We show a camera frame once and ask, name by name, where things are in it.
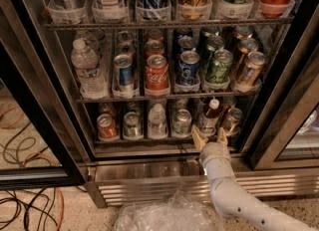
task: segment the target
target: beverage cooler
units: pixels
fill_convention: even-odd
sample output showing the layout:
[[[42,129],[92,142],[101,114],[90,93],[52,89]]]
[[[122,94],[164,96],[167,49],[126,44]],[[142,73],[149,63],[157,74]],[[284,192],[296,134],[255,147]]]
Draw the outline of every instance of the beverage cooler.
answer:
[[[2,92],[55,159],[26,165],[4,138],[18,164],[0,168],[1,187],[84,184],[97,207],[177,189],[209,201],[195,124],[211,141],[224,128],[237,182],[255,196],[318,193],[318,0],[0,7]]]

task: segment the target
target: green soda can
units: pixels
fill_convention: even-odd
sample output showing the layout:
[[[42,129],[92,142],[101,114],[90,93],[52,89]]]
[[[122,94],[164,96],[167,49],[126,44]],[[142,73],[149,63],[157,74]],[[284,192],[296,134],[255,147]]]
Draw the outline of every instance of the green soda can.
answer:
[[[225,83],[232,65],[232,59],[231,52],[225,49],[216,51],[209,63],[205,80],[211,84]]]
[[[213,59],[215,51],[223,49],[225,41],[221,36],[209,36],[206,41],[206,48],[202,51],[201,55],[201,69],[206,75],[210,61]]]

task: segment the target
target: plastic bag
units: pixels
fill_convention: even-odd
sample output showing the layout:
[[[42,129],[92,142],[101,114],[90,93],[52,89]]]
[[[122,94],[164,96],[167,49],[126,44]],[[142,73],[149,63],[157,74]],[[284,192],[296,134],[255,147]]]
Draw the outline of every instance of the plastic bag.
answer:
[[[223,231],[213,208],[177,192],[167,202],[125,205],[115,231]]]

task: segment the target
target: speckled floor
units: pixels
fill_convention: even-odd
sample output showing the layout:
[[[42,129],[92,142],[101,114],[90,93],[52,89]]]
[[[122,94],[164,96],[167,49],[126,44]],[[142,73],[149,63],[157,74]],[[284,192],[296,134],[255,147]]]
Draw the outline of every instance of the speckled floor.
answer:
[[[64,196],[64,215],[60,231],[111,231],[114,229],[115,221],[119,216],[119,208],[98,209],[89,195],[82,192],[78,187],[61,188]],[[45,193],[53,199],[53,189],[47,189]],[[7,197],[4,191],[0,191],[0,201]],[[17,197],[25,202],[30,202],[34,195],[26,192],[17,191]],[[319,228],[319,195],[317,196],[289,196],[278,198],[267,198],[264,200],[269,205],[293,216],[314,228]],[[34,205],[43,208],[46,199],[38,198]],[[15,202],[7,202],[0,204],[0,221],[12,218],[16,209]],[[60,197],[56,195],[55,204],[51,210],[51,215],[58,221],[61,209]],[[22,209],[19,217],[3,230],[22,231],[24,229],[23,217],[25,210]],[[45,216],[42,217],[41,225],[38,228],[40,212],[32,209],[30,211],[29,230],[55,230],[55,224],[51,219],[46,220],[45,229],[43,222]],[[252,224],[243,219],[233,218],[224,220],[225,230],[258,230]]]

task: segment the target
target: white robotic arm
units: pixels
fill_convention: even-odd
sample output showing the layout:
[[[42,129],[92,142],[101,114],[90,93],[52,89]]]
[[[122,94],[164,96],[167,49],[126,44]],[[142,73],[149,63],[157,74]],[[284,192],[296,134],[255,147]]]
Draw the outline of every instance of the white robotic arm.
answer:
[[[193,138],[195,133],[198,133],[197,129],[192,131]],[[206,171],[212,202],[219,215],[241,217],[267,231],[316,230],[249,194],[235,181],[227,147],[219,142],[206,142],[202,135],[199,140],[194,138],[195,145],[201,149],[200,159]]]

